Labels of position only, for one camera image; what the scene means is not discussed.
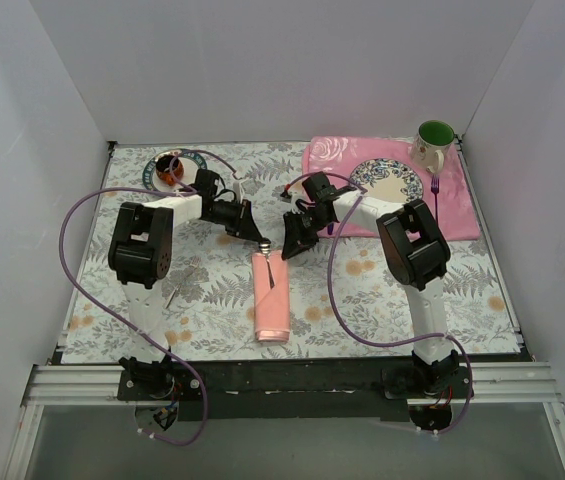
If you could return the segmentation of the salmon pink cloth napkin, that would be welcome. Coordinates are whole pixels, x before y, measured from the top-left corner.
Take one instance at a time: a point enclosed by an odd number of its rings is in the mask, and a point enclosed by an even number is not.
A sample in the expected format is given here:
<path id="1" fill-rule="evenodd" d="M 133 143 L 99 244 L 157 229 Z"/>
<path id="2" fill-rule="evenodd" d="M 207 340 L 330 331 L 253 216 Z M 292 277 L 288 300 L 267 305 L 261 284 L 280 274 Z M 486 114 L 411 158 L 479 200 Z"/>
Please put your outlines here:
<path id="1" fill-rule="evenodd" d="M 286 343 L 290 338 L 289 268 L 280 250 L 252 255 L 254 331 L 258 342 Z"/>

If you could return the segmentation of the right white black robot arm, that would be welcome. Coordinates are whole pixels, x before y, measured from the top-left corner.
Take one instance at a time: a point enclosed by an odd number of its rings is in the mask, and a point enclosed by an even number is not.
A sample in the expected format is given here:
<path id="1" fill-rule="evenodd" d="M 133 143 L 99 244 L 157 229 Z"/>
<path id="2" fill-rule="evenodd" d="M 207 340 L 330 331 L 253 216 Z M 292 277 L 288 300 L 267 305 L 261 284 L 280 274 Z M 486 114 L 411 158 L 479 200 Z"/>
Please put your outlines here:
<path id="1" fill-rule="evenodd" d="M 443 300 L 443 279 L 451 257 L 447 241 L 423 200 L 404 204 L 379 200 L 351 180 L 345 186 L 334 186 L 330 179 L 335 176 L 318 172 L 298 177 L 306 200 L 284 188 L 281 197 L 292 209 L 283 215 L 282 258 L 288 260 L 312 249 L 319 241 L 319 232 L 335 225 L 327 262 L 327 290 L 336 320 L 347 335 L 366 346 L 396 348 L 411 344 L 412 366 L 396 383 L 414 386 L 426 397 L 437 397 L 449 388 L 459 368 L 458 349 L 448 334 Z M 340 235 L 349 223 L 365 230 L 377 228 L 389 272 L 407 296 L 412 338 L 385 343 L 367 340 L 354 333 L 340 315 L 333 290 L 333 264 Z"/>

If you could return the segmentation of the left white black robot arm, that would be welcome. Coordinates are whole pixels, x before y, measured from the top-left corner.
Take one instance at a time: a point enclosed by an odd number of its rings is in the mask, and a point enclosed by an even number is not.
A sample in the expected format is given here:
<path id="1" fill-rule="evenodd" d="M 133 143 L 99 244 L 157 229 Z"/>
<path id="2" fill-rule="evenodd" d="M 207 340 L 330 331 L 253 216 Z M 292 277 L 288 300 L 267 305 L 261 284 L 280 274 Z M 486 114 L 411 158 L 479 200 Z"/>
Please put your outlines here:
<path id="1" fill-rule="evenodd" d="M 169 356 L 162 283 L 171 267 L 174 228 L 200 219 L 223 226 L 232 237 L 271 245 L 256 226 L 251 202 L 235 189 L 231 200 L 222 200 L 220 184 L 219 174 L 201 169 L 193 194 L 125 202 L 118 212 L 108 263 L 128 301 L 134 336 L 133 350 L 120 364 L 133 386 L 155 400 L 201 396 L 201 381 Z"/>

